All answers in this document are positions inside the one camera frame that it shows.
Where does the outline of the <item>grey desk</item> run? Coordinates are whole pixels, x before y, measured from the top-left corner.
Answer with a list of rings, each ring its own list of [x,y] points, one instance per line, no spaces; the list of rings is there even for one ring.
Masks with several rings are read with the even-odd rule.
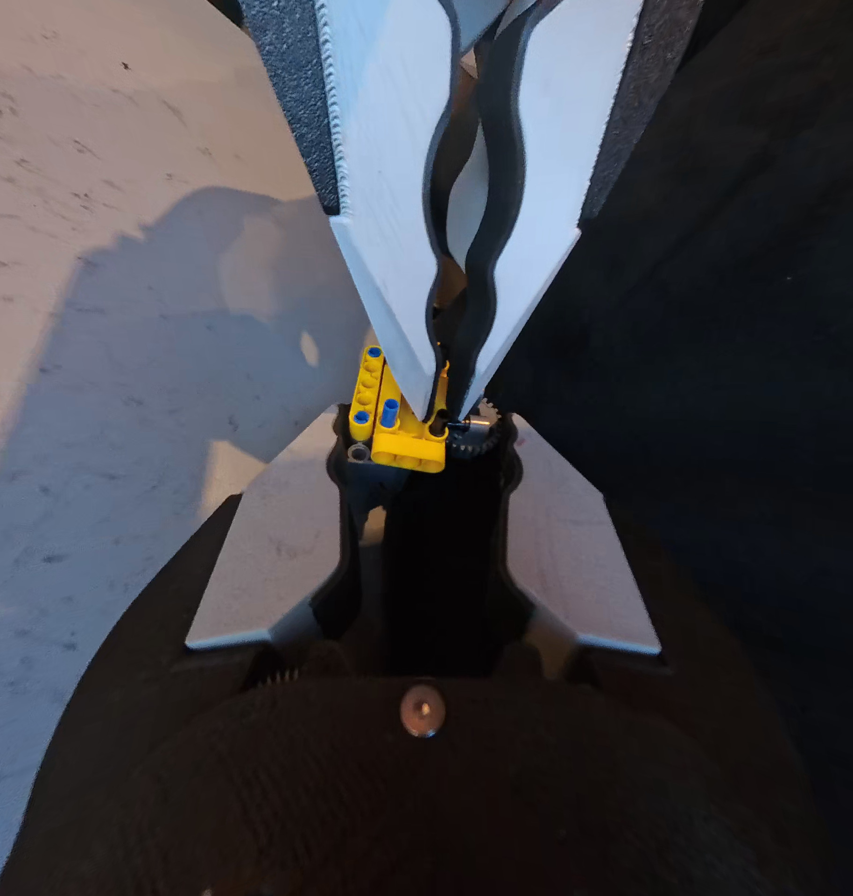
[[[86,666],[368,320],[208,2],[0,2],[0,870]]]

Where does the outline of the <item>yellow grey gear brick assembly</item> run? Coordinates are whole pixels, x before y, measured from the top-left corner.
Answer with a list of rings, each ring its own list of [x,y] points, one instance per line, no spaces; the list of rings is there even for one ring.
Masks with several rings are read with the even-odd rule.
[[[432,415],[420,420],[402,395],[381,347],[368,346],[361,359],[347,414],[354,462],[440,473],[449,455],[465,460],[486,454],[500,437],[501,415],[481,399],[462,420],[446,408],[450,364],[439,378]]]

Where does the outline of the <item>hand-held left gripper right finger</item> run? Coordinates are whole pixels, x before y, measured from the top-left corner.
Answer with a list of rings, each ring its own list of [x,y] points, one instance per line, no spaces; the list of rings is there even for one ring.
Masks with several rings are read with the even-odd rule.
[[[527,630],[567,655],[600,648],[660,656],[662,648],[599,489],[519,414],[511,416],[514,477],[506,571],[531,607]]]

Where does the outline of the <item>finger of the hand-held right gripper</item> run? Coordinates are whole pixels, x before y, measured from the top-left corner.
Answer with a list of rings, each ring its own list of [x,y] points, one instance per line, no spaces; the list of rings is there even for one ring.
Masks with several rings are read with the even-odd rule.
[[[511,2],[477,64],[477,133],[450,192],[466,304],[447,406],[485,391],[577,242],[643,2]]]
[[[338,182],[331,230],[402,395],[425,420],[441,360],[430,184],[458,79],[458,17],[438,1],[318,1],[315,15]]]

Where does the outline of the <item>person's dark clothing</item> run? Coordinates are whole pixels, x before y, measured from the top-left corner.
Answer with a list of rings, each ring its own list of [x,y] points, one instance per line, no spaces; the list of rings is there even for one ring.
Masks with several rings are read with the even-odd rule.
[[[490,393],[691,570],[853,894],[853,1],[697,32]]]

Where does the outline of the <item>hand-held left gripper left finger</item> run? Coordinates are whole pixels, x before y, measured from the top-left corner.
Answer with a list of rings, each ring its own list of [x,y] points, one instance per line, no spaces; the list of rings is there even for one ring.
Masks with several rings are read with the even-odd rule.
[[[320,414],[241,496],[186,635],[192,651],[339,639],[362,604],[337,413]]]

